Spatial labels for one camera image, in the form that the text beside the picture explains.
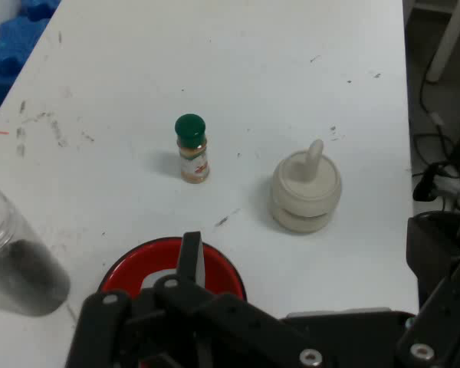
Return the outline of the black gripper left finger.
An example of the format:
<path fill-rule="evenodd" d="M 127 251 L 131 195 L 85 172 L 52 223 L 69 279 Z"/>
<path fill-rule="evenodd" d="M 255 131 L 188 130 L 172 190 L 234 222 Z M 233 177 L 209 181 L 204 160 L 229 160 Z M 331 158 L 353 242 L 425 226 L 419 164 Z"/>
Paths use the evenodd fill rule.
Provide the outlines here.
<path fill-rule="evenodd" d="M 89 296 L 68 367 L 328 367 L 330 354 L 292 326 L 202 283 L 201 234 L 182 237 L 176 272 L 131 298 Z"/>

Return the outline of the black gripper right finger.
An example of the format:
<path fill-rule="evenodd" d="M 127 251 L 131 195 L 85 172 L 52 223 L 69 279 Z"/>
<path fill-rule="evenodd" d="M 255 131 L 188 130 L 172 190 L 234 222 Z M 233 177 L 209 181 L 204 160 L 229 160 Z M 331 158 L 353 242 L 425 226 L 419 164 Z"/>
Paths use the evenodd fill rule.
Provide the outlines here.
<path fill-rule="evenodd" d="M 418 280 L 419 312 L 396 346 L 403 367 L 460 367 L 460 214 L 409 219 L 406 260 Z"/>

